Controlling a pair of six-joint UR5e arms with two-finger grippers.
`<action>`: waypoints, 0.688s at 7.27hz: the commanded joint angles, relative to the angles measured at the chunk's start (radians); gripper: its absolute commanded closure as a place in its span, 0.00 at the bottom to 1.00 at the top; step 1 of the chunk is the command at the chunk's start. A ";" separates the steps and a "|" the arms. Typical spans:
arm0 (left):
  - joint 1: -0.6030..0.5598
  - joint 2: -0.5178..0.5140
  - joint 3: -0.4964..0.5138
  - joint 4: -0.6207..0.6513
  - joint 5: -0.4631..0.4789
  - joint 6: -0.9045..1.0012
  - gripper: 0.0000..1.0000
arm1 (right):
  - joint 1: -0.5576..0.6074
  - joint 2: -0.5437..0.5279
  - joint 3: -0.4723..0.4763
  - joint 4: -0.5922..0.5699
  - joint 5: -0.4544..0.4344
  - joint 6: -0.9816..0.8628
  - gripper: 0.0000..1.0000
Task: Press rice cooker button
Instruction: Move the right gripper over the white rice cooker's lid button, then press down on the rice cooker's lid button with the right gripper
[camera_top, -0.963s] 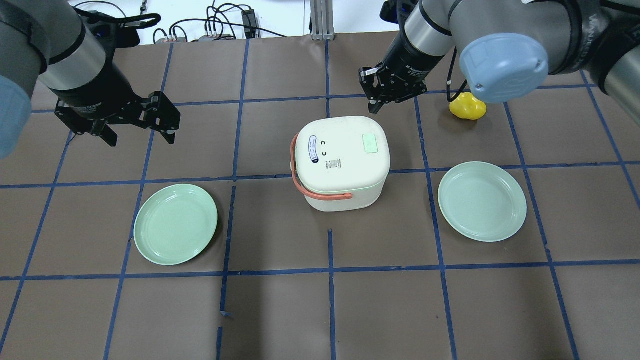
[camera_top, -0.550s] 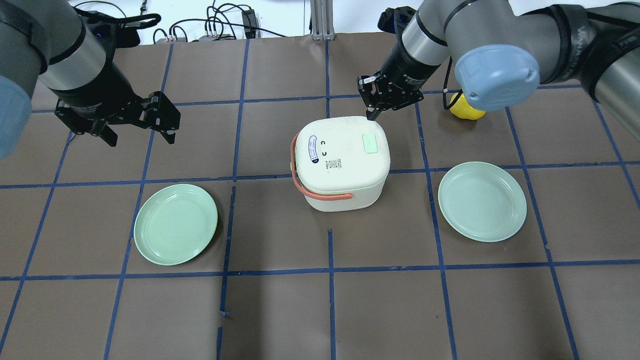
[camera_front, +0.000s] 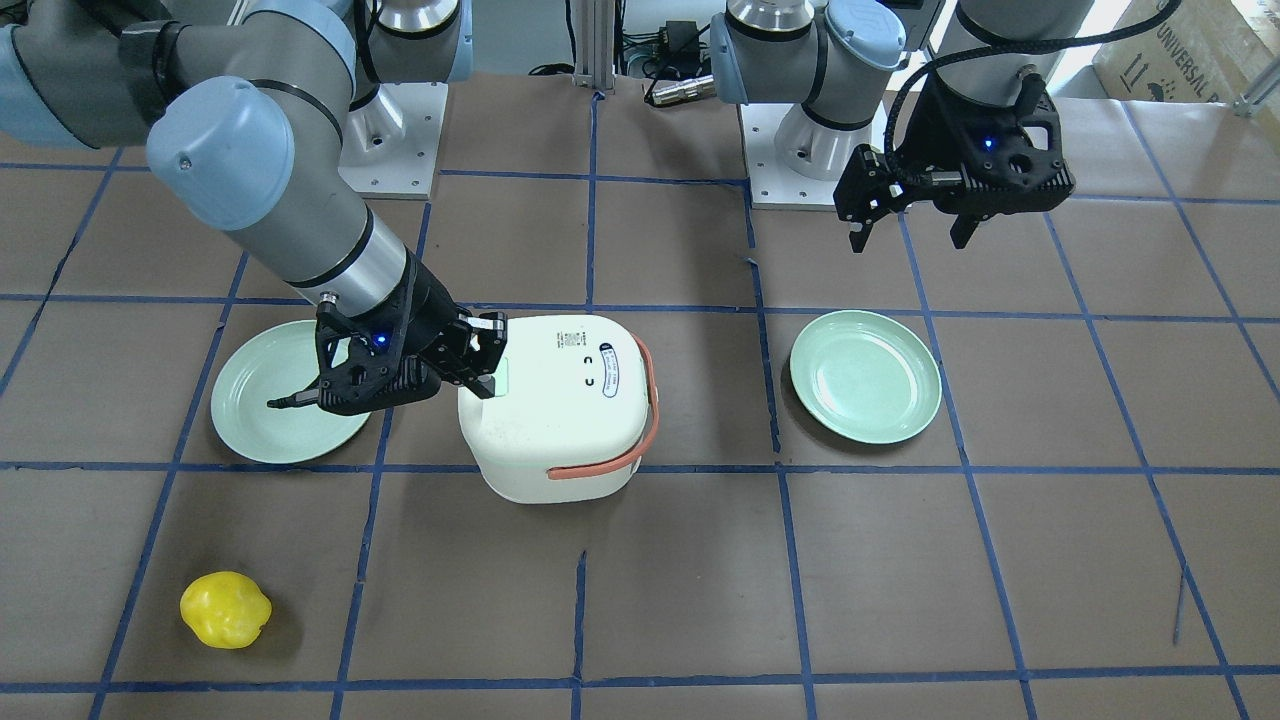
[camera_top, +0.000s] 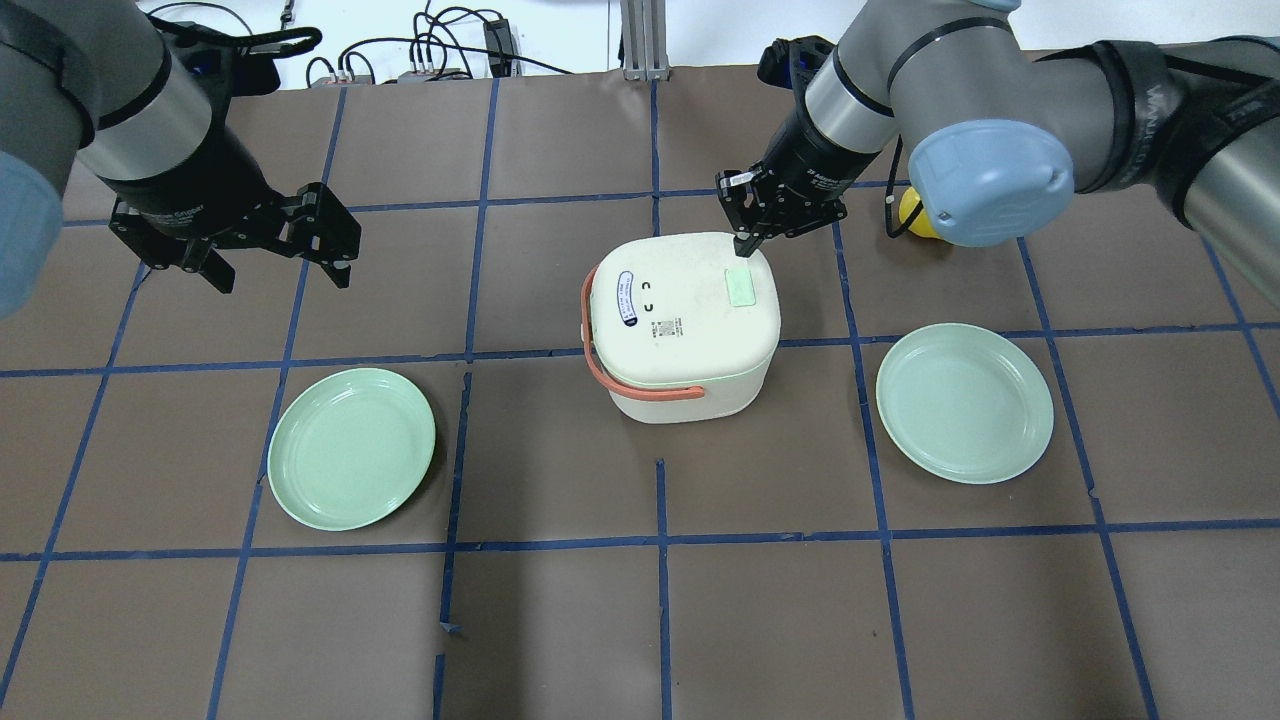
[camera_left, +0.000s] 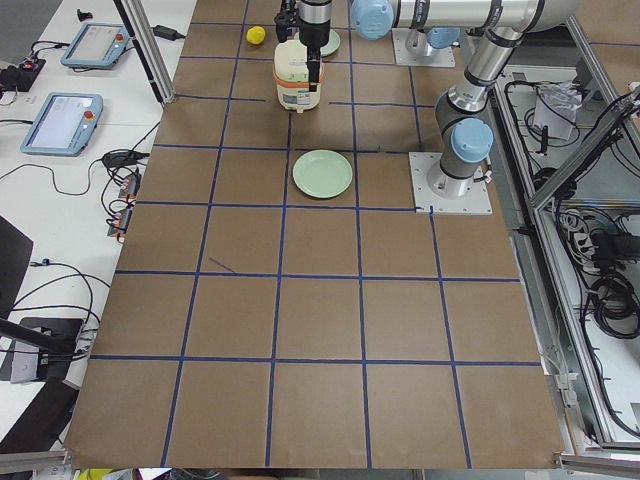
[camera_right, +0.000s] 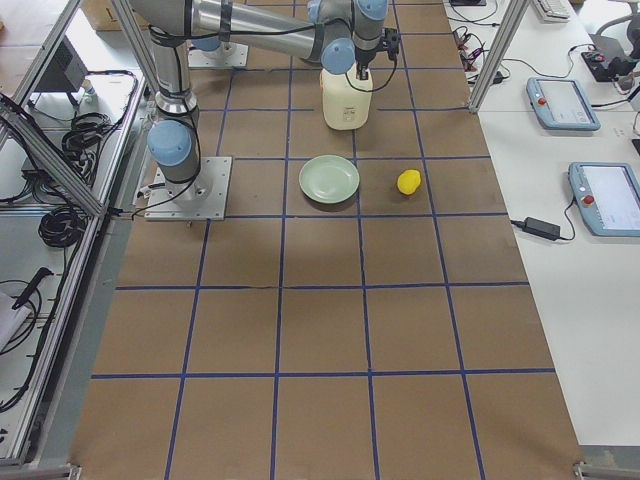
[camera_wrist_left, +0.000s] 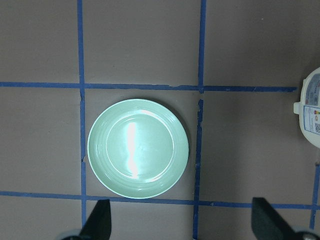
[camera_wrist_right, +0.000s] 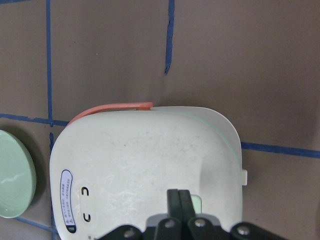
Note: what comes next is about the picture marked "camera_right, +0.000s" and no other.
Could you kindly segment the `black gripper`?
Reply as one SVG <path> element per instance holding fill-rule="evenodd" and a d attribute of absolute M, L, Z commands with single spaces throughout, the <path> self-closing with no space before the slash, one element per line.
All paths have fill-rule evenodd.
<path fill-rule="evenodd" d="M 356 59 L 356 72 L 366 73 L 369 68 L 369 64 L 374 60 L 374 51 L 356 48 L 355 59 Z"/>

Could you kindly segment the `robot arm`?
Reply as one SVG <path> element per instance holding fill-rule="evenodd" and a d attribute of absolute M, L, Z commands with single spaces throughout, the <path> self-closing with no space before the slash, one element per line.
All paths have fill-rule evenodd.
<path fill-rule="evenodd" d="M 168 200 L 193 207 L 210 199 L 197 134 L 199 107 L 190 81 L 189 52 L 211 68 L 239 65 L 257 47 L 321 68 L 322 111 L 335 130 L 362 127 L 376 92 L 369 65 L 380 52 L 397 59 L 399 35 L 385 27 L 385 1 L 310 1 L 304 20 L 231 1 L 134 1 L 149 25 L 159 90 L 159 119 L 147 147 L 165 181 Z"/>
<path fill-rule="evenodd" d="M 213 54 L 221 48 L 221 41 L 216 37 L 192 39 L 191 45 L 206 54 Z"/>

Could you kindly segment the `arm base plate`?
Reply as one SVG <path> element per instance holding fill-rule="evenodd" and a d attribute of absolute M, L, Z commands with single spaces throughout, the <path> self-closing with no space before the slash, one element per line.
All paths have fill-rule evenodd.
<path fill-rule="evenodd" d="M 244 69 L 247 64 L 249 48 L 246 45 L 221 42 L 221 48 L 213 54 L 206 54 L 195 49 L 188 49 L 188 63 L 195 70 L 228 70 Z"/>
<path fill-rule="evenodd" d="M 165 180 L 160 167 L 156 168 L 155 188 L 149 195 L 149 206 L 141 212 L 149 221 L 221 221 L 225 218 L 232 158 L 203 157 L 201 170 L 187 187 Z"/>

